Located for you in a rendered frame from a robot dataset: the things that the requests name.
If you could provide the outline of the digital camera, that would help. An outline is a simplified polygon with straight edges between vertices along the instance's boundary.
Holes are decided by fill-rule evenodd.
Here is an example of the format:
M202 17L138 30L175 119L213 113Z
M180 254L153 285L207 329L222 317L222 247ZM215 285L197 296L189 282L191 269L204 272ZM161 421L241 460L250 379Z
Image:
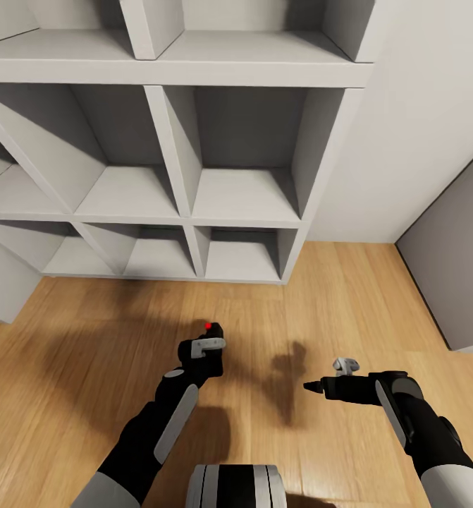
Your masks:
M223 329L220 327L220 324L218 322L213 322L211 324L208 322L204 327L207 330L207 333L200 335L198 339L208 339L216 337L223 338ZM178 358L180 359L180 362L182 362L183 359L186 357L191 357L191 348L192 348L192 339L188 339L180 343L180 345L178 346ZM222 350L223 349L213 349L202 352L205 352L206 356L214 354L221 354L222 356Z

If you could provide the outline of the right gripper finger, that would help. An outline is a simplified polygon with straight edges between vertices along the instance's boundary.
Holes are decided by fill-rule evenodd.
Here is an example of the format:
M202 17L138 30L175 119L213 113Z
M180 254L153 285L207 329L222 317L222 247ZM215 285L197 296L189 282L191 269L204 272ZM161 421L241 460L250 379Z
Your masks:
M321 381L313 381L307 382L304 384L305 389L309 389L310 391L318 392L320 394L324 393L324 380L321 378Z

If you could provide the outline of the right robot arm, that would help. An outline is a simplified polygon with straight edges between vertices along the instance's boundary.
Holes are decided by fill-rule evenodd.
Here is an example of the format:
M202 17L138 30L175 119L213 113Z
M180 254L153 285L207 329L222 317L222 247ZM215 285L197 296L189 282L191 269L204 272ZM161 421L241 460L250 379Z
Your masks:
M337 357L333 368L335 377L307 382L304 388L325 392L326 399L383 406L431 508L473 508L473 461L452 423L424 400L417 381L399 370L353 375L360 369L354 358Z

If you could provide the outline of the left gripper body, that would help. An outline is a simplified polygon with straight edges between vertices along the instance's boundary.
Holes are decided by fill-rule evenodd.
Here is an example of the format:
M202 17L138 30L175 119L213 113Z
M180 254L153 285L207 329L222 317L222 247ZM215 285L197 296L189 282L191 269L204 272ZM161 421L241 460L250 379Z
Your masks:
M183 367L187 367L187 365L191 364L197 365L199 368L201 368L202 372L204 373L203 384L210 377L221 377L223 375L221 354L208 355L201 358L186 357L182 361Z

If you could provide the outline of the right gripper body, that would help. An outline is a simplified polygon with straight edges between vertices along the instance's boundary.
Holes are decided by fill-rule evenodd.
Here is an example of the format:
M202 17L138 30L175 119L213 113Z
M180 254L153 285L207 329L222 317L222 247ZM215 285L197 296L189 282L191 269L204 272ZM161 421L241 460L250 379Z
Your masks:
M361 377L361 375L323 377L325 398L355 404L364 404L364 402L360 401L359 395L357 395L357 377Z

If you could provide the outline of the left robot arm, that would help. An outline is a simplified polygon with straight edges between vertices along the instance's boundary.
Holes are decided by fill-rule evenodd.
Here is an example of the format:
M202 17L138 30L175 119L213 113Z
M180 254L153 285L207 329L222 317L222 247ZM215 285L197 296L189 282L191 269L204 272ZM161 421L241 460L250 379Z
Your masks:
M193 339L191 357L166 373L155 401L124 427L116 446L69 508L140 508L197 404L199 388L223 375L223 338Z

